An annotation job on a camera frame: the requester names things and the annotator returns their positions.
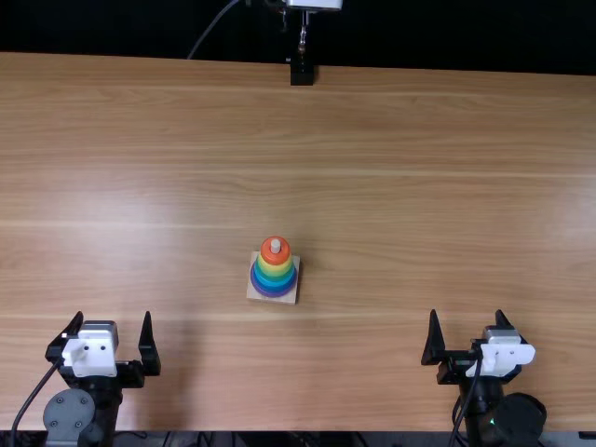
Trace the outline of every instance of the yellow ring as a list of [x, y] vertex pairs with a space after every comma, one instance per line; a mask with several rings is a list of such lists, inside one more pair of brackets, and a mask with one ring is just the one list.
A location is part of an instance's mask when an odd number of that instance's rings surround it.
[[259, 263], [259, 267], [261, 267], [263, 273], [269, 277], [283, 277], [288, 273], [288, 270], [290, 270], [290, 266], [293, 265], [293, 260], [290, 253], [290, 256], [283, 264], [271, 265], [268, 264], [266, 260], [263, 259], [263, 256], [261, 256], [261, 253], [259, 253], [259, 256], [257, 256], [257, 263]]

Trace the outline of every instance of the blue ring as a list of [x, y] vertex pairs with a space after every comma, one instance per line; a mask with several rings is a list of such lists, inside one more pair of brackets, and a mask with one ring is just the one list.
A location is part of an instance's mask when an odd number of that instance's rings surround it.
[[293, 281], [288, 286], [286, 286], [284, 289], [279, 290], [279, 291], [272, 291], [270, 289], [264, 288], [261, 284], [259, 284], [256, 277], [254, 276], [254, 264], [253, 264], [251, 267], [252, 287], [254, 287], [254, 289], [257, 290], [263, 296], [267, 296], [269, 298], [278, 298], [280, 296], [285, 295], [286, 293], [288, 293], [289, 291], [291, 291], [294, 288], [294, 286], [296, 284], [296, 279], [298, 278], [297, 275], [295, 274], [295, 272], [296, 272], [296, 267], [294, 267]]
[[291, 277], [294, 274], [294, 270], [295, 266], [292, 262], [291, 268], [290, 270], [288, 270], [288, 273], [285, 273], [281, 277], [270, 277], [261, 269], [259, 263], [257, 263], [256, 261], [254, 262], [254, 276], [259, 281], [259, 284], [261, 284], [266, 289], [285, 286], [288, 282], [291, 281]]

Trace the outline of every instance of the black cable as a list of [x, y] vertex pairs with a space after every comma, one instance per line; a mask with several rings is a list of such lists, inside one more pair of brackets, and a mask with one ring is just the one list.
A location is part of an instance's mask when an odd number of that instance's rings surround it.
[[360, 441], [360, 444], [362, 444], [362, 447], [369, 447], [369, 443], [364, 439], [364, 437], [362, 436], [362, 433], [360, 433], [359, 431], [356, 431], [355, 433], [356, 433], [356, 437]]
[[44, 375], [42, 377], [42, 379], [39, 381], [39, 383], [34, 388], [32, 393], [29, 395], [29, 397], [27, 398], [25, 403], [22, 404], [22, 407], [20, 407], [20, 410], [17, 413], [17, 417], [15, 417], [15, 422], [12, 423], [12, 428], [10, 429], [10, 447], [15, 447], [17, 445], [17, 428], [19, 428], [19, 422], [22, 419], [22, 417], [25, 415], [25, 412], [29, 408], [29, 405], [31, 405], [31, 402], [34, 401], [35, 396], [37, 396], [37, 394], [39, 394], [39, 391], [41, 391], [41, 388], [44, 387], [44, 385], [47, 383], [47, 381], [52, 376], [52, 374], [58, 368], [60, 368], [61, 364], [62, 364], [62, 359], [56, 360], [56, 362], [49, 368], [49, 370], [47, 370], [46, 375]]
[[166, 434], [166, 438], [164, 438], [164, 443], [163, 443], [163, 444], [161, 444], [161, 447], [166, 447], [166, 444], [168, 443], [169, 435], [171, 435], [171, 431], [169, 431], [169, 432]]
[[[454, 425], [455, 425], [455, 419], [457, 418], [457, 410], [459, 410], [459, 406], [461, 403], [462, 403], [462, 398], [457, 397], [457, 400], [455, 401], [455, 405], [454, 405], [454, 410], [451, 412], [451, 422], [453, 422]], [[459, 433], [459, 431], [455, 435], [455, 440], [460, 445], [460, 447], [467, 447], [466, 446], [467, 438], [465, 436], [462, 436]]]
[[474, 379], [472, 379], [472, 385], [467, 392], [466, 400], [464, 401], [464, 405], [462, 405], [462, 410], [459, 412], [457, 419], [455, 420], [454, 430], [451, 432], [451, 436], [449, 437], [449, 444], [448, 447], [454, 447], [455, 445], [455, 438], [459, 433], [459, 426], [462, 425], [462, 421], [466, 416], [467, 407], [469, 407], [469, 403], [472, 402], [472, 398], [474, 396], [474, 389], [476, 389], [476, 384], [478, 383], [478, 378], [481, 376], [481, 369], [482, 369], [482, 353], [479, 351], [479, 357], [476, 359], [476, 371], [474, 371]]
[[118, 431], [114, 437], [117, 438], [118, 436], [122, 436], [122, 435], [132, 435], [132, 436], [136, 436], [137, 438], [139, 438], [140, 440], [146, 440], [147, 437], [149, 436], [147, 434], [146, 431]]
[[238, 1], [239, 0], [231, 0], [230, 3], [228, 3], [225, 7], [223, 7], [223, 9], [217, 14], [217, 16], [215, 16], [215, 19], [213, 19], [211, 21], [210, 25], [203, 32], [203, 34], [196, 40], [195, 45], [193, 46], [193, 49], [190, 50], [190, 53], [188, 53], [188, 56], [186, 56], [186, 59], [193, 59], [193, 56], [195, 56], [195, 53], [196, 53], [196, 49], [198, 48], [199, 45], [201, 45], [201, 42], [203, 42], [203, 40], [205, 40], [205, 37], [207, 37], [207, 34], [210, 33], [210, 31], [217, 24], [217, 22], [220, 21], [220, 18], [223, 17], [224, 14], [227, 11], [229, 11], [233, 5], [238, 3]]

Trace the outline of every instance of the purple ring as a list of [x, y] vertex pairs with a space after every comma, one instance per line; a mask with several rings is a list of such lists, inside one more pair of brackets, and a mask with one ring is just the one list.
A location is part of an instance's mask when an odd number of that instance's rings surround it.
[[298, 278], [298, 275], [296, 275], [296, 266], [294, 266], [294, 280], [291, 281], [290, 284], [288, 284], [288, 287], [286, 287], [285, 289], [283, 289], [281, 291], [274, 291], [274, 292], [266, 291], [265, 289], [263, 289], [261, 287], [261, 285], [257, 281], [257, 278], [254, 276], [254, 264], [251, 266], [252, 287], [254, 287], [254, 289], [257, 290], [262, 296], [266, 296], [267, 298], [279, 298], [280, 296], [285, 295], [286, 293], [288, 293], [289, 291], [291, 291], [293, 289], [294, 285], [296, 284], [297, 278]]

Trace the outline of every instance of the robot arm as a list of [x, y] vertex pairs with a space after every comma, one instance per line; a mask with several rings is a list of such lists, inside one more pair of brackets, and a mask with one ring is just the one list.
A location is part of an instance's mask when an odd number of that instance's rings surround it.
[[44, 411], [47, 447], [112, 445], [123, 388], [142, 388], [145, 376], [159, 375], [161, 362], [145, 313], [139, 339], [141, 361], [115, 359], [118, 331], [113, 321], [83, 321], [78, 312], [47, 347], [46, 359], [60, 364], [66, 389]]

